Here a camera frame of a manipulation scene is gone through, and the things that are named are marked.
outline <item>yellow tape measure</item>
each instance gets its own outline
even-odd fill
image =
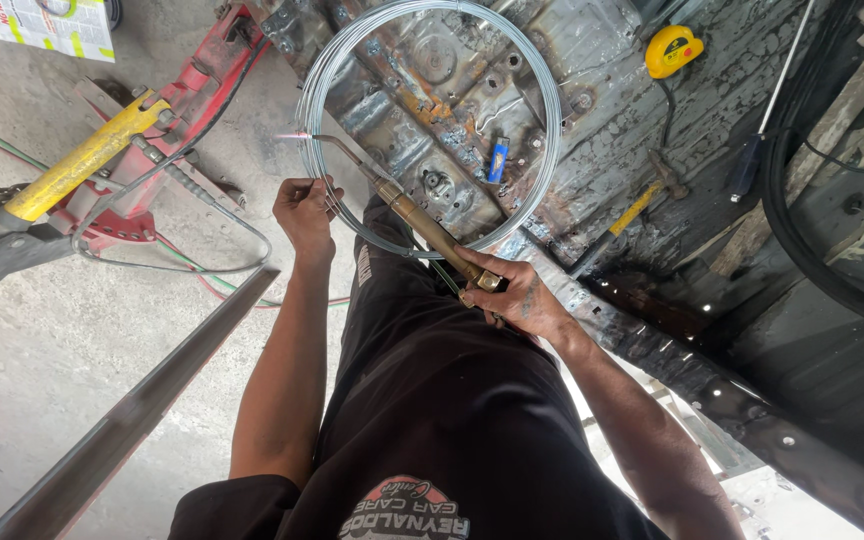
[[[665,79],[706,50],[685,26],[666,26],[655,33],[645,50],[645,68],[653,79]]]

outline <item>flame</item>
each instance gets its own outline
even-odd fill
[[[306,132],[282,133],[271,136],[273,139],[312,139],[312,135]]]

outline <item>hammer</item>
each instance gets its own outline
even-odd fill
[[[642,195],[636,199],[631,206],[629,206],[629,209],[625,210],[625,212],[615,220],[615,223],[612,223],[611,227],[599,235],[599,237],[585,249],[582,256],[568,267],[568,275],[573,280],[581,276],[582,273],[585,272],[600,255],[602,255],[602,252],[606,251],[609,244],[613,243],[613,241],[618,238],[619,234],[629,226],[629,223],[642,214],[642,211],[652,204],[653,199],[662,193],[664,189],[668,189],[669,196],[676,201],[689,195],[689,188],[679,183],[679,173],[672,170],[672,167],[666,165],[659,152],[650,149],[649,162],[652,164],[652,168],[655,171],[655,181],[650,183],[649,187],[645,190],[645,193],[642,193]]]

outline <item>lighter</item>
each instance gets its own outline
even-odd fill
[[[502,170],[505,168],[505,158],[509,155],[509,139],[504,136],[495,141],[495,150],[492,152],[492,163],[488,168],[488,183],[498,184],[502,180]]]

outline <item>forearm tattoo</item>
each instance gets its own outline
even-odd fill
[[[536,300],[536,293],[539,290],[539,274],[535,274],[532,280],[529,281],[529,288],[525,291],[525,300],[522,300],[522,318],[528,319],[532,314],[532,304]]]

